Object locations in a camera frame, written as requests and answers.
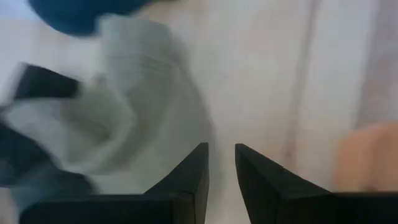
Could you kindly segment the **blue denim cap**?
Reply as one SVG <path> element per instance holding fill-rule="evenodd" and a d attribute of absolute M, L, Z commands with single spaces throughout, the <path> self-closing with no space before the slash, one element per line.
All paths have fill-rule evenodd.
<path fill-rule="evenodd" d="M 51 28 L 75 36 L 96 33 L 96 21 L 105 14 L 129 15 L 155 0 L 27 0 Z"/>

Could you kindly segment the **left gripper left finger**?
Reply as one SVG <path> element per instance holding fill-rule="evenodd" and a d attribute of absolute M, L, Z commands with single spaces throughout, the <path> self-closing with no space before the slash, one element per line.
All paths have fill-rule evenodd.
<path fill-rule="evenodd" d="M 204 224 L 209 145 L 200 143 L 143 194 L 50 198 L 20 215 L 20 224 Z"/>

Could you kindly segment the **beige cap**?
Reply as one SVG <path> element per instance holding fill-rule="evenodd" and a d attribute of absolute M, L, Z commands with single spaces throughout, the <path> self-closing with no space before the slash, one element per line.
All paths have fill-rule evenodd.
<path fill-rule="evenodd" d="M 167 26 L 109 16 L 99 32 L 102 69 L 75 98 L 24 100 L 4 117 L 101 193 L 142 193 L 211 142 L 211 126 Z"/>

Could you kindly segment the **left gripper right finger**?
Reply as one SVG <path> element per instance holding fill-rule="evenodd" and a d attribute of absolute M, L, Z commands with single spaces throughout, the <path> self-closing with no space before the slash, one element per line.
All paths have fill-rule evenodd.
<path fill-rule="evenodd" d="M 235 146 L 251 224 L 398 224 L 398 192 L 330 192 L 244 144 Z"/>

